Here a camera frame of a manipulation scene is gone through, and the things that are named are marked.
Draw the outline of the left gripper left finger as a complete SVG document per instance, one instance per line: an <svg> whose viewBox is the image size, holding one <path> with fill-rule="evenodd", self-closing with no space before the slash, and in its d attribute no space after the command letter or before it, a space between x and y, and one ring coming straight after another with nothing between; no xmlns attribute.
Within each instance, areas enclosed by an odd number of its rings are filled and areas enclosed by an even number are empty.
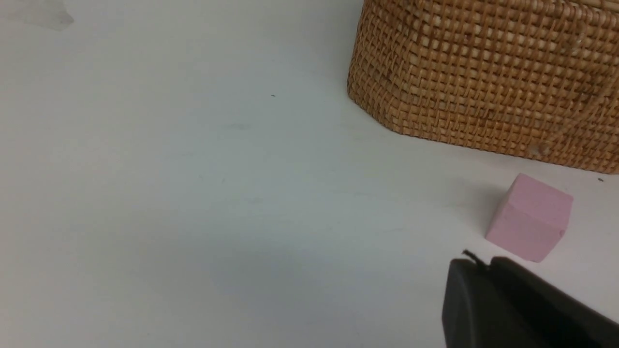
<svg viewBox="0 0 619 348"><path fill-rule="evenodd" d="M442 304L448 348L547 348L489 277L489 265L468 250L450 261Z"/></svg>

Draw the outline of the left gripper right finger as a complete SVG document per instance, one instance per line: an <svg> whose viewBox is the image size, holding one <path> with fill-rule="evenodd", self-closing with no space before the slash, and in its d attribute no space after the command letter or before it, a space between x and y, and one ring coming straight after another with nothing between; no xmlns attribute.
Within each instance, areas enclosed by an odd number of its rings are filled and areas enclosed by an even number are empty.
<svg viewBox="0 0 619 348"><path fill-rule="evenodd" d="M617 348L619 327L608 317L504 256L489 264L490 278L508 304L549 348Z"/></svg>

